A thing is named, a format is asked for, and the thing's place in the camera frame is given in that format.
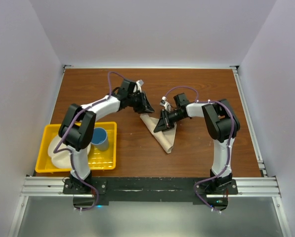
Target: white cloth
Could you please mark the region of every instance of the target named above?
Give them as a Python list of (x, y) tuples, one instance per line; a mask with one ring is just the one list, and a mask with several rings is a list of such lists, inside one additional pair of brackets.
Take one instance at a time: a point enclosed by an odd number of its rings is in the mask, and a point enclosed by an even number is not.
[[(51, 141), (50, 145), (48, 146), (47, 154), (51, 158), (53, 165), (56, 168), (59, 169), (71, 169), (72, 166), (70, 164), (70, 152), (69, 151), (63, 151), (59, 153), (53, 153), (55, 147), (59, 143), (61, 138), (56, 135), (53, 140)], [(87, 154), (90, 152), (91, 144), (87, 147)], [(65, 144), (61, 144), (59, 147), (60, 149), (67, 148)]]
[(142, 114), (140, 118), (145, 123), (146, 127), (150, 131), (150, 133), (155, 137), (155, 139), (159, 142), (159, 144), (162, 146), (164, 151), (169, 154), (171, 153), (173, 149), (173, 143), (175, 141), (175, 135), (176, 135), (176, 128), (177, 125), (175, 124), (175, 127), (171, 130), (162, 132), (154, 132), (154, 129), (158, 123), (157, 118), (151, 118), (148, 114)]

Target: cable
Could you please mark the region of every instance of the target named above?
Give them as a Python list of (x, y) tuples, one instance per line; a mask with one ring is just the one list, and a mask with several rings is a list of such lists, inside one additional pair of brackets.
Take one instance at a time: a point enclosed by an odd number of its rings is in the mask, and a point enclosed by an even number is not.
[(116, 87), (116, 88), (114, 88), (113, 90), (112, 90), (112, 92), (116, 92), (117, 90), (119, 90), (119, 86), (118, 87)]
[(219, 213), (221, 213), (220, 210), (218, 210), (218, 209), (214, 208), (213, 206), (211, 206), (203, 197), (200, 196), (200, 194), (198, 194), (197, 185), (200, 185), (200, 184), (202, 184), (204, 182), (207, 182), (207, 181), (210, 181), (210, 180), (213, 180), (213, 179), (216, 179), (216, 178), (220, 177), (226, 171), (227, 167), (229, 166), (229, 162), (231, 160), (231, 146), (230, 146), (230, 144), (231, 144), (231, 139), (232, 139), (233, 132), (234, 132), (235, 121), (234, 121), (234, 118), (233, 118), (233, 115), (232, 115), (231, 111), (224, 104), (222, 104), (219, 101), (210, 101), (210, 100), (208, 100), (208, 101), (205, 101), (205, 102), (198, 102), (198, 103), (217, 103), (217, 104), (219, 104), (220, 106), (222, 106), (225, 109), (225, 111), (227, 112), (227, 114), (231, 118), (231, 132), (230, 132), (230, 135), (229, 135), (228, 140), (227, 140), (227, 160), (226, 160), (226, 164), (225, 164), (224, 168), (217, 175), (215, 175), (215, 176), (213, 176), (211, 178), (208, 178), (208, 179), (200, 180), (197, 183), (195, 183), (195, 185), (193, 186), (193, 189), (194, 189), (196, 195), (198, 196), (198, 198), (200, 198), (200, 200), (205, 205), (207, 205), (209, 208), (211, 208), (212, 211), (218, 211)]
[(177, 88), (187, 88), (187, 89), (193, 90), (194, 92), (197, 93), (197, 97), (196, 97), (196, 99), (195, 99), (195, 103), (198, 101), (198, 98), (199, 98), (199, 93), (198, 93), (198, 91), (197, 91), (195, 88), (190, 87), (190, 86), (186, 86), (186, 85), (180, 85), (180, 86), (175, 86), (175, 87), (173, 87), (172, 89), (170, 89), (169, 91), (167, 91), (167, 93), (165, 94), (165, 97), (167, 97), (167, 95), (168, 95), (170, 92), (172, 92), (173, 90), (175, 90), (175, 89), (177, 89)]
[(79, 174), (76, 172), (75, 165), (74, 165), (74, 159), (73, 159), (73, 158), (74, 158), (73, 151), (72, 151), (71, 149), (69, 149), (69, 148), (63, 148), (63, 149), (60, 149), (60, 150), (59, 150), (59, 147), (60, 147), (60, 145), (65, 141), (65, 139), (66, 139), (68, 133), (70, 132), (70, 130), (72, 129), (73, 125), (75, 124), (75, 122), (77, 121), (77, 119), (79, 118), (79, 116), (80, 116), (83, 112), (89, 110), (90, 108), (92, 108), (92, 107), (95, 106), (95, 105), (98, 105), (98, 104), (100, 104), (100, 103), (102, 103), (102, 102), (104, 102), (104, 101), (110, 99), (111, 94), (112, 94), (111, 79), (110, 79), (110, 75), (111, 75), (111, 74), (116, 74), (116, 75), (122, 77), (123, 79), (126, 79), (124, 76), (122, 76), (122, 75), (119, 74), (119, 73), (116, 73), (116, 72), (108, 72), (108, 76), (107, 76), (107, 77), (108, 77), (108, 84), (109, 84), (109, 95), (108, 95), (108, 98), (103, 98), (103, 99), (101, 99), (101, 100), (95, 101), (95, 102), (92, 103), (90, 106), (88, 106), (88, 107), (82, 109), (81, 111), (79, 111), (79, 112), (75, 115), (75, 117), (73, 118), (73, 120), (71, 121), (70, 125), (69, 125), (68, 128), (67, 128), (67, 131), (64, 133), (64, 135), (62, 136), (62, 139), (59, 141), (59, 143), (57, 144), (57, 146), (55, 147), (55, 149), (54, 149), (54, 151), (53, 151), (54, 154), (59, 153), (59, 152), (63, 152), (63, 151), (69, 151), (69, 153), (70, 153), (70, 162), (71, 162), (71, 165), (72, 165), (72, 170), (73, 170), (73, 172), (75, 173), (76, 177), (78, 178), (78, 180), (79, 180), (81, 183), (83, 183), (84, 185), (86, 185), (86, 186), (88, 186), (89, 188), (91, 188), (91, 189), (94, 191), (94, 193), (96, 194), (96, 196), (97, 196), (96, 199), (95, 199), (95, 201), (93, 202), (93, 204), (92, 204), (90, 207), (87, 207), (87, 208), (75, 207), (76, 209), (78, 209), (78, 210), (80, 210), (80, 211), (87, 211), (87, 210), (90, 210), (90, 209), (92, 209), (93, 207), (95, 207), (95, 206), (97, 205), (98, 201), (99, 201), (99, 192), (98, 192), (98, 190), (97, 190), (94, 186), (92, 186), (92, 185), (86, 183), (84, 180), (82, 180), (82, 178), (81, 178), (81, 177), (79, 176)]

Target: yellow tray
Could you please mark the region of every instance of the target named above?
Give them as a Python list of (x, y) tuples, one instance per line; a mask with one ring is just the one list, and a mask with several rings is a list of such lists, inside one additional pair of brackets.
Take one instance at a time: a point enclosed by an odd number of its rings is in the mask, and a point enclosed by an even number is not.
[[(70, 171), (70, 169), (59, 169), (55, 167), (47, 154), (48, 146), (53, 138), (58, 135), (60, 124), (49, 124), (45, 127), (40, 146), (39, 157), (35, 166), (37, 173), (53, 173)], [(109, 170), (116, 167), (117, 151), (117, 124), (115, 122), (96, 122), (95, 127), (102, 127), (108, 133), (109, 149), (101, 152), (91, 145), (88, 154), (88, 164), (91, 170)]]

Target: blue cup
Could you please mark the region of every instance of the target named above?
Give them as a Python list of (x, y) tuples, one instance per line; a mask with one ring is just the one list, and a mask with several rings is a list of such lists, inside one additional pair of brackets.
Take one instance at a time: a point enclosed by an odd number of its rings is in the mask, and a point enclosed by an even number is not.
[(91, 143), (100, 151), (109, 149), (109, 139), (107, 131), (102, 127), (95, 127), (92, 134)]

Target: gray floor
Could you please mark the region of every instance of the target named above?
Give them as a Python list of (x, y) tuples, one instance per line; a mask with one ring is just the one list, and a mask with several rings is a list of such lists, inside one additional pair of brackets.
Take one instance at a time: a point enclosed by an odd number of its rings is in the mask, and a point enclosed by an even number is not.
[(222, 215), (204, 205), (111, 202), (80, 214), (71, 197), (30, 197), (20, 237), (282, 237), (272, 198), (233, 197)]

